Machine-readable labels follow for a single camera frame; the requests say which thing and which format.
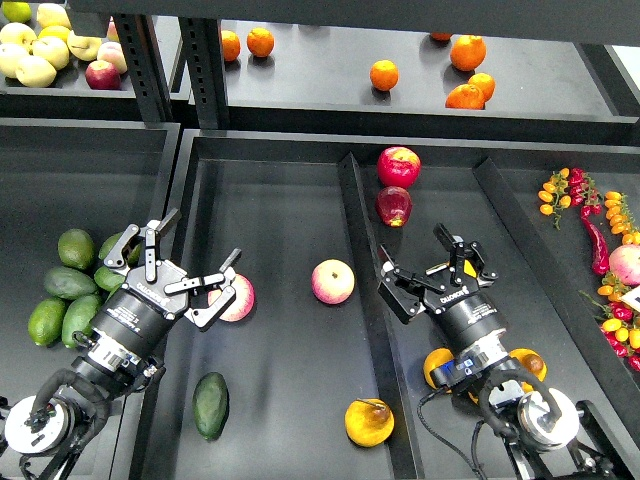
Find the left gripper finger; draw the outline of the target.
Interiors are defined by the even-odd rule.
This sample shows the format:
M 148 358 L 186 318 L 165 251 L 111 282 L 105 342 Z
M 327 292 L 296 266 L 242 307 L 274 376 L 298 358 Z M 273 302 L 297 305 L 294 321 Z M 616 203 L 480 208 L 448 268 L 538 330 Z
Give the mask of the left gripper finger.
M 185 296 L 185 307 L 179 310 L 179 315 L 200 331 L 207 331 L 236 300 L 234 267 L 240 257 L 241 249 L 234 248 L 215 273 L 184 277 L 167 284 L 164 294 L 169 298 Z
M 104 266 L 114 273 L 126 276 L 130 271 L 128 255 L 137 245 L 142 243 L 140 258 L 144 261 L 145 280 L 154 283 L 158 277 L 161 239 L 178 223 L 180 218 L 180 211 L 173 208 L 161 220 L 150 220 L 144 227 L 130 224 L 105 256 Z

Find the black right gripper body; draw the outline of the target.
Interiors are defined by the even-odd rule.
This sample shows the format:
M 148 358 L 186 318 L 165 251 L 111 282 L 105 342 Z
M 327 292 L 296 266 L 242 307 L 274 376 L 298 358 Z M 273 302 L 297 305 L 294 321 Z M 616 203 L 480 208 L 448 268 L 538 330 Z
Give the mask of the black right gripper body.
M 497 352 L 504 351 L 501 337 L 506 320 L 477 285 L 462 285 L 444 293 L 426 290 L 423 304 L 455 356 L 478 350 L 497 358 Z

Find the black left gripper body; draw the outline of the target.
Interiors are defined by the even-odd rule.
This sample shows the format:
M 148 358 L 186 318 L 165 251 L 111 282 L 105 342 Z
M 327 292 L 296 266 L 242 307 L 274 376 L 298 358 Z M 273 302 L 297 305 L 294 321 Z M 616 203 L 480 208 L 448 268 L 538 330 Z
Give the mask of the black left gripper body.
M 183 280 L 187 272 L 171 261 L 158 267 L 154 283 L 146 281 L 144 268 L 136 267 L 92 319 L 101 338 L 109 337 L 137 357 L 149 356 L 189 306 L 185 292 L 168 295 L 165 287 Z

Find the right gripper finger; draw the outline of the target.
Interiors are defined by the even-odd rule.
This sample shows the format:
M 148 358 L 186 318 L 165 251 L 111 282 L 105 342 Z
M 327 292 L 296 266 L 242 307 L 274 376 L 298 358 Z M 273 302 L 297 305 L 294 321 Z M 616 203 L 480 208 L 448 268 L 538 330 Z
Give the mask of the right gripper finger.
M 378 247 L 377 253 L 382 263 L 378 293 L 403 324 L 410 323 L 425 311 L 424 296 L 427 291 L 436 294 L 445 292 L 445 285 L 441 282 L 397 265 L 383 245 Z
M 468 273 L 464 267 L 468 262 L 476 276 L 474 278 L 480 288 L 491 286 L 498 274 L 494 270 L 485 270 L 485 253 L 478 241 L 465 242 L 461 237 L 454 236 L 442 223 L 437 223 L 433 228 L 436 239 L 449 253 L 450 282 L 453 286 L 462 286 Z

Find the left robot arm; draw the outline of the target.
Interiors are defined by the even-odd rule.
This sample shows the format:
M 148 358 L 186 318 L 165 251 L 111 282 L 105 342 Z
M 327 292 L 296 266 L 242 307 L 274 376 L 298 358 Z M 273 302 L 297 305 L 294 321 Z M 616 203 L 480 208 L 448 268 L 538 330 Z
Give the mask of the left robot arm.
M 174 324 L 186 318 L 206 331 L 235 300 L 240 249 L 201 277 L 162 258 L 161 240 L 180 217 L 172 209 L 161 220 L 124 230 L 103 260 L 124 281 L 92 319 L 91 332 L 75 332 L 82 354 L 36 394 L 2 406 L 1 447 L 19 454 L 23 478 L 69 478 L 113 403 L 162 378 L 166 367 L 156 350 Z

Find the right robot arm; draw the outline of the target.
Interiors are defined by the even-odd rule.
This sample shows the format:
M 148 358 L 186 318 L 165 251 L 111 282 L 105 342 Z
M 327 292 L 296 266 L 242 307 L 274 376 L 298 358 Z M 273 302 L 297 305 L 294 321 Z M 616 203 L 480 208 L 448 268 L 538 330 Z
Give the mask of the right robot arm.
M 518 479 L 553 478 L 543 457 L 561 449 L 574 465 L 571 479 L 631 478 L 595 405 L 547 386 L 504 347 L 506 321 L 485 292 L 498 274 L 487 266 L 481 244 L 451 234 L 443 224 L 433 233 L 449 258 L 423 272 L 402 268 L 379 246 L 378 291 L 402 323 L 425 313 L 442 334 L 452 357 L 429 373 L 433 387 L 419 404 L 445 393 L 474 401 L 480 418 L 471 453 L 462 458 L 475 476 L 486 476 L 476 445 L 488 426 Z

